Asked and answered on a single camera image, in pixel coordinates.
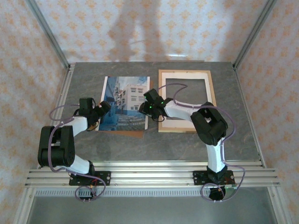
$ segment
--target printed photo of building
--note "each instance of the printed photo of building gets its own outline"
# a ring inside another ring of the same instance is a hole
[[[107,77],[101,100],[111,105],[109,113],[101,120],[99,130],[144,130],[146,118],[138,112],[145,101],[148,77]]]

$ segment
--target picture frame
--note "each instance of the picture frame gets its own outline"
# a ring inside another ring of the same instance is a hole
[[[207,100],[216,106],[211,71],[209,70],[159,70],[159,86],[166,85],[166,79],[203,79]],[[159,89],[159,95],[166,99],[166,87]],[[169,120],[159,118],[159,132],[196,133],[192,122],[188,120]]]

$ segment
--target building in photo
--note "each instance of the building in photo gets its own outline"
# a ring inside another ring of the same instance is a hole
[[[131,116],[140,115],[138,112],[140,105],[144,102],[144,93],[147,87],[143,85],[128,84],[119,93],[117,101],[117,113]]]

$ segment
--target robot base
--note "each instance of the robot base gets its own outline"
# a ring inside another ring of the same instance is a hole
[[[204,185],[206,183],[215,183],[218,185],[235,185],[234,174],[231,170],[227,170],[223,176],[214,182],[209,178],[209,173],[206,170],[193,171],[194,185]]]
[[[106,186],[110,185],[110,179],[111,179],[110,171],[95,171],[93,173],[93,176],[101,178],[105,182]],[[69,185],[70,186],[90,186],[90,185],[103,186],[103,183],[99,180],[94,181],[89,177],[71,174]]]

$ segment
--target floral wallpaper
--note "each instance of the floral wallpaper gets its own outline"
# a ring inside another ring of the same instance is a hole
[[[37,0],[69,63],[234,61],[267,0]]]
[[[66,71],[25,1],[0,1],[0,33],[0,223],[9,224]]]
[[[299,223],[299,1],[279,0],[238,70],[268,167]]]

